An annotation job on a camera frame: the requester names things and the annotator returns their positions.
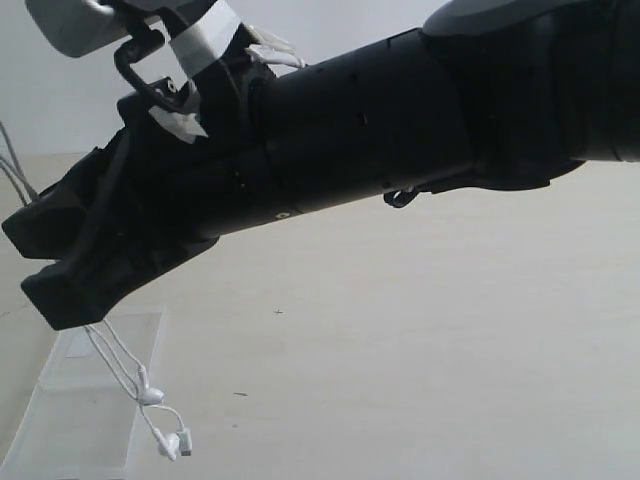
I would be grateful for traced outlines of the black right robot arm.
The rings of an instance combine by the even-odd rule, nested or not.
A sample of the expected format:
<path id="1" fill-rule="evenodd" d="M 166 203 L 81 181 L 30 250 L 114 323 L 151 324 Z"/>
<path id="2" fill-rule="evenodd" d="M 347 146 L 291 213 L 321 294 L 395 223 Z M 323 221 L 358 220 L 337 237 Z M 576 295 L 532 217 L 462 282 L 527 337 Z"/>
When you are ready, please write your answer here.
<path id="1" fill-rule="evenodd" d="M 132 88 L 109 143 L 2 224 L 44 262 L 21 288 L 57 331 L 102 321 L 238 231 L 639 158 L 635 1 L 450 1 L 318 64 L 224 1 L 27 7 L 70 56 L 116 43 Z"/>

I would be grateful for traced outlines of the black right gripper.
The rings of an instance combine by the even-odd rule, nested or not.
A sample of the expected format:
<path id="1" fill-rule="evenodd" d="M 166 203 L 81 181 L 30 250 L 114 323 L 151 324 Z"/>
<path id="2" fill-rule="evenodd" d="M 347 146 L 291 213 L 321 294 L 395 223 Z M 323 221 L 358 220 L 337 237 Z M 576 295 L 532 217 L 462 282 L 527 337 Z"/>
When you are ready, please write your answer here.
<path id="1" fill-rule="evenodd" d="M 103 320 L 224 234 L 300 212 L 300 77 L 270 68 L 291 52 L 244 24 L 187 29 L 173 93 L 133 68 L 163 41 L 146 31 L 115 52 L 134 89 L 124 127 L 1 224 L 22 257 L 53 262 L 21 288 L 54 330 Z"/>

